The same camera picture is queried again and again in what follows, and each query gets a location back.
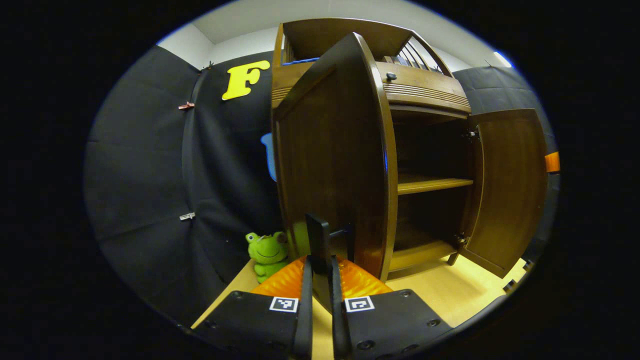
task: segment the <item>door hinge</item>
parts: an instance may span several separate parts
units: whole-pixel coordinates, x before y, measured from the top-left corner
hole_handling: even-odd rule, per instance
[[[477,125],[466,128],[466,130],[462,133],[462,137],[466,138],[469,142],[482,141],[480,139],[480,131],[478,130]]]
[[[454,235],[458,244],[460,244],[464,249],[467,248],[467,244],[469,244],[470,236],[465,236],[463,233]]]
[[[180,217],[180,221],[185,221],[187,219],[192,219],[192,218],[195,218],[195,217],[196,217],[196,213],[188,213],[188,214],[182,215]]]

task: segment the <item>yellow letter f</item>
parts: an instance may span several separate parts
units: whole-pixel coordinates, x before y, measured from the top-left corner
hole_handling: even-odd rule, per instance
[[[269,62],[266,60],[258,61],[251,64],[240,65],[232,67],[227,72],[231,74],[229,77],[229,87],[227,92],[222,94],[223,100],[233,99],[235,97],[245,96],[251,92],[251,89],[246,87],[245,84],[249,81],[249,84],[255,85],[260,78],[260,70],[266,70],[269,68]]]

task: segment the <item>stuffed frog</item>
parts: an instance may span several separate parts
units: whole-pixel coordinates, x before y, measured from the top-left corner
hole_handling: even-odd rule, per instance
[[[273,235],[258,236],[249,233],[245,236],[249,243],[249,256],[255,259],[254,270],[258,282],[262,284],[269,276],[287,266],[287,238],[281,231]]]

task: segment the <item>orange item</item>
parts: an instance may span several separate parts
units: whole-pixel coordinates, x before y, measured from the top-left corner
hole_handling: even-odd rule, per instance
[[[560,171],[560,156],[557,151],[545,156],[545,161],[547,162],[547,172]]]
[[[251,291],[254,294],[300,299],[302,293],[302,273],[305,270],[306,256],[292,261],[277,273],[269,276],[262,284]]]
[[[253,289],[252,293],[300,299],[302,292],[302,273],[305,268],[306,258],[306,256],[303,256],[283,267],[280,271]],[[336,259],[338,261],[338,267],[340,268],[343,300],[345,298],[390,293],[393,291],[385,285],[384,282],[375,278],[375,276],[358,265],[340,256],[336,256]]]
[[[336,255],[340,267],[342,299],[390,293],[393,290],[363,268]]]

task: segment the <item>cabinet door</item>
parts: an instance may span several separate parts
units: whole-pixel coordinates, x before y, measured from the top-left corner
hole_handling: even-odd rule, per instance
[[[547,171],[542,127],[533,109],[469,119],[477,124],[480,142],[476,145],[475,214],[460,254],[505,277],[534,236],[543,211]]]
[[[397,213],[397,165],[391,113],[364,39],[337,42],[273,110],[278,194],[295,256],[309,254],[305,213],[333,229],[355,227],[355,263],[386,273]],[[333,250],[346,255],[338,236]]]

